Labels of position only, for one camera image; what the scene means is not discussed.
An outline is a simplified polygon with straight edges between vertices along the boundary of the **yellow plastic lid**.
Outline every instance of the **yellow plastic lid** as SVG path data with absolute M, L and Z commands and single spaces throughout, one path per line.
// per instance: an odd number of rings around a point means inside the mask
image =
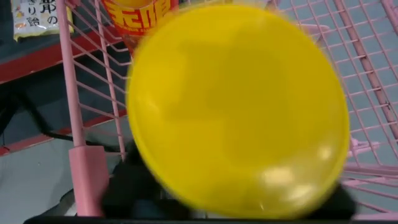
M 349 147 L 343 90 L 295 25 L 246 6 L 179 14 L 146 37 L 127 112 L 157 179 L 193 208 L 296 218 L 331 194 Z

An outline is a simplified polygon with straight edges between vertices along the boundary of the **wire grid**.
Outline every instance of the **wire grid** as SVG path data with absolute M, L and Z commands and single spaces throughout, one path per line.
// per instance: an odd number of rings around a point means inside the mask
M 188 0 L 184 6 L 213 2 L 221 1 Z M 398 220 L 398 0 L 252 0 L 251 3 L 283 12 L 309 32 L 329 56 L 349 106 L 353 138 L 342 182 L 361 206 L 361 215 L 356 218 Z M 128 51 L 123 45 L 115 44 L 121 38 L 115 34 L 101 1 L 57 0 L 57 5 L 75 147 L 85 146 L 89 132 L 114 136 L 120 146 L 116 154 L 124 158 L 124 142 L 131 139 L 124 117 L 124 85 L 130 62 L 121 59 L 129 58 Z M 68 22 L 65 6 L 72 9 L 74 20 L 81 20 L 96 34 L 95 38 Z M 73 26 L 78 35 L 86 37 L 99 51 L 90 53 L 75 43 L 67 32 L 68 26 Z M 80 55 L 96 62 L 97 68 L 89 68 L 81 58 L 73 58 L 71 49 L 78 49 Z M 76 78 L 75 70 L 95 77 L 95 82 L 107 84 L 106 88 L 99 89 L 93 87 L 92 80 L 85 82 L 83 77 Z M 106 117 L 110 125 L 106 128 L 83 125 L 81 117 L 87 113 Z M 73 181 L 78 192 L 78 181 Z M 96 200 L 84 202 L 77 196 L 80 215 L 100 215 L 97 210 L 79 208 L 79 203 Z

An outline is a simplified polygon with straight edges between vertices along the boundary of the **packaged snack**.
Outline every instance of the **packaged snack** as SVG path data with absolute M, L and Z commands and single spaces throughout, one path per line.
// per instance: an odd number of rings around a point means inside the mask
M 39 35 L 58 34 L 59 25 L 55 0 L 11 0 L 14 19 L 14 39 Z M 68 20 L 72 14 L 67 9 Z
M 178 0 L 103 0 L 103 3 L 130 53 L 148 30 L 178 7 Z

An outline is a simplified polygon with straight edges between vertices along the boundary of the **shopping cart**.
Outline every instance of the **shopping cart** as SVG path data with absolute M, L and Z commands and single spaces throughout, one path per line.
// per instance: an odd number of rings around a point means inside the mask
M 188 0 L 185 6 L 213 2 L 221 1 Z M 252 3 L 279 10 L 295 20 L 313 36 L 339 74 L 349 106 L 352 136 L 341 182 L 360 205 L 360 215 L 355 218 L 398 220 L 398 1 L 271 0 Z M 73 11 L 74 20 L 85 24 L 95 37 L 68 22 L 67 7 Z M 118 48 L 116 43 L 121 38 L 116 35 L 100 0 L 57 0 L 57 10 L 75 146 L 70 150 L 70 164 L 77 210 L 81 216 L 100 216 L 100 197 L 109 181 L 106 158 L 121 156 L 123 159 L 124 143 L 132 138 L 124 103 L 124 82 L 130 61 L 118 60 L 118 55 L 126 55 L 128 51 Z M 86 37 L 101 55 L 87 52 L 74 42 L 68 26 L 73 26 L 75 35 Z M 102 71 L 84 66 L 73 55 L 86 55 L 98 63 Z M 79 81 L 76 69 L 96 77 L 108 87 L 97 90 L 90 83 Z M 80 97 L 82 94 L 101 98 L 109 105 L 89 106 L 86 98 Z M 82 114 L 87 111 L 99 114 L 107 123 L 83 125 Z M 120 152 L 110 153 L 101 146 L 87 146 L 85 138 L 90 132 L 115 136 Z

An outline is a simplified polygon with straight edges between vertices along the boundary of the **pink metal frame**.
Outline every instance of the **pink metal frame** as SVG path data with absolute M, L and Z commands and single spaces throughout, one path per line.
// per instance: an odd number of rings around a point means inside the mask
M 357 0 L 359 4 L 348 7 L 347 2 L 353 0 L 307 0 L 304 4 L 300 1 L 300 5 L 297 5 L 297 1 L 294 0 L 268 0 L 267 8 L 272 10 L 280 10 L 284 13 L 291 13 L 295 16 L 298 25 L 310 35 L 317 36 L 317 42 L 320 47 L 331 53 L 335 47 L 342 47 L 346 50 L 348 58 L 343 60 L 336 59 L 332 54 L 331 61 L 339 72 L 339 64 L 351 62 L 355 73 L 346 76 L 340 76 L 341 84 L 346 90 L 347 101 L 352 105 L 350 114 L 356 115 L 359 119 L 360 128 L 352 129 L 351 134 L 364 133 L 364 139 L 359 141 L 355 138 L 351 138 L 351 147 L 348 150 L 348 162 L 345 165 L 345 172 L 342 176 L 342 182 L 345 186 L 355 189 L 360 192 L 367 192 L 382 196 L 385 198 L 391 198 L 395 200 L 396 207 L 398 208 L 398 194 L 389 194 L 381 190 L 367 189 L 367 184 L 377 184 L 380 186 L 393 187 L 398 190 L 398 152 L 396 150 L 398 141 L 398 125 L 397 125 L 397 111 L 394 108 L 398 105 L 398 101 L 390 97 L 387 92 L 394 86 L 398 86 L 398 65 L 392 63 L 392 59 L 389 53 L 398 51 L 398 48 L 386 48 L 382 44 L 382 37 L 389 34 L 398 34 L 398 2 L 395 0 L 374 0 L 365 1 Z M 70 109 L 70 117 L 72 124 L 72 134 L 74 148 L 70 150 L 70 164 L 72 170 L 73 186 L 75 189 L 76 205 L 79 215 L 101 215 L 101 210 L 98 207 L 98 200 L 106 185 L 108 184 L 108 170 L 106 168 L 106 153 L 102 147 L 99 146 L 86 146 L 85 144 L 85 132 L 97 131 L 100 133 L 106 133 L 108 135 L 116 135 L 120 145 L 121 152 L 119 153 L 124 159 L 124 137 L 121 131 L 121 114 L 125 114 L 125 104 L 116 99 L 116 92 L 125 93 L 123 89 L 114 84 L 114 79 L 125 80 L 124 75 L 120 75 L 115 72 L 110 66 L 109 61 L 111 60 L 118 66 L 128 66 L 130 62 L 118 62 L 114 57 L 110 56 L 107 52 L 107 47 L 111 47 L 116 52 L 125 52 L 127 49 L 117 49 L 109 41 L 109 38 L 105 38 L 105 34 L 112 39 L 120 41 L 121 38 L 113 35 L 107 27 L 113 27 L 112 23 L 107 17 L 100 11 L 102 3 L 100 0 L 89 0 L 91 6 L 86 6 L 80 3 L 80 1 L 67 1 L 57 0 L 57 12 L 60 21 L 60 41 L 62 47 L 63 67 L 65 71 L 65 82 L 67 85 L 68 93 L 68 105 Z M 283 3 L 290 3 L 289 8 L 281 9 L 280 6 Z M 322 15 L 316 15 L 314 7 L 317 4 L 324 4 L 327 8 L 327 13 Z M 381 5 L 386 15 L 380 15 L 378 18 L 371 18 L 367 13 L 367 8 Z M 90 27 L 96 35 L 101 39 L 100 45 L 93 41 L 90 37 L 85 35 L 79 28 L 69 23 L 66 17 L 66 7 L 72 9 L 75 16 L 79 17 L 83 22 Z M 76 7 L 82 7 L 84 11 L 98 23 L 98 28 L 89 24 L 85 19 L 77 13 Z M 92 13 L 88 7 L 95 9 L 95 14 Z M 309 9 L 311 16 L 308 19 L 299 19 L 300 9 Z M 351 14 L 351 10 L 362 10 L 366 16 L 365 21 L 355 23 Z M 330 17 L 333 21 L 334 27 L 331 28 L 321 24 L 323 17 Z M 387 19 L 392 25 L 392 30 L 388 32 L 378 33 L 374 23 Z M 370 25 L 373 35 L 367 37 L 360 37 L 358 35 L 358 26 L 363 24 Z M 73 26 L 77 33 L 82 37 L 86 38 L 96 48 L 103 53 L 103 60 L 95 58 L 91 53 L 85 51 L 84 48 L 80 47 L 76 42 L 70 38 L 68 26 Z M 344 33 L 346 32 L 349 36 L 349 40 L 345 40 Z M 336 34 L 341 38 L 341 42 L 337 44 L 328 44 L 327 37 L 330 34 Z M 368 39 L 376 39 L 381 46 L 379 52 L 367 52 L 364 47 L 364 42 Z M 353 46 L 355 53 L 350 51 L 349 47 Z M 72 48 L 81 50 L 83 54 L 87 54 L 94 61 L 98 62 L 98 65 L 104 67 L 106 71 L 106 78 L 100 74 L 92 71 L 88 67 L 76 62 L 73 58 Z M 386 58 L 387 65 L 382 68 L 375 68 L 372 61 L 369 59 L 373 55 L 380 55 Z M 102 80 L 109 85 L 109 95 L 105 95 L 94 88 L 80 83 L 76 80 L 75 67 L 83 69 L 87 74 L 93 75 L 96 78 Z M 383 85 L 380 81 L 379 72 L 388 70 L 394 74 L 397 79 L 396 83 Z M 350 78 L 357 78 L 364 90 L 350 93 L 346 82 Z M 370 88 L 366 87 L 366 83 L 370 83 Z M 78 88 L 84 88 L 92 92 L 94 95 L 99 95 L 112 104 L 113 111 L 101 111 L 88 105 L 84 105 L 79 101 Z M 371 94 L 374 94 L 377 99 L 377 103 L 373 102 Z M 370 106 L 365 108 L 357 108 L 354 102 L 356 96 L 364 96 L 369 102 Z M 106 130 L 98 130 L 98 128 L 87 128 L 84 127 L 81 110 L 89 110 L 94 113 L 98 113 L 101 116 L 107 116 L 112 119 L 116 125 L 116 133 L 109 133 Z M 361 113 L 363 111 L 373 111 L 377 116 L 377 125 L 369 126 L 366 125 L 363 119 L 361 119 Z M 372 141 L 372 135 L 369 133 L 373 129 L 381 129 L 386 136 L 386 140 L 380 139 L 379 141 Z M 384 146 L 389 146 L 393 152 L 396 163 L 392 165 L 385 165 L 382 163 L 378 156 L 378 152 L 382 150 Z M 360 154 L 370 153 L 375 158 L 375 163 L 363 163 L 361 162 Z M 373 205 L 370 203 L 362 202 L 359 198 L 358 203 L 363 207 L 369 208 L 376 212 L 376 214 L 360 214 L 356 216 L 356 219 L 380 219 L 380 220 L 398 220 L 398 210 L 389 210 L 380 205 Z

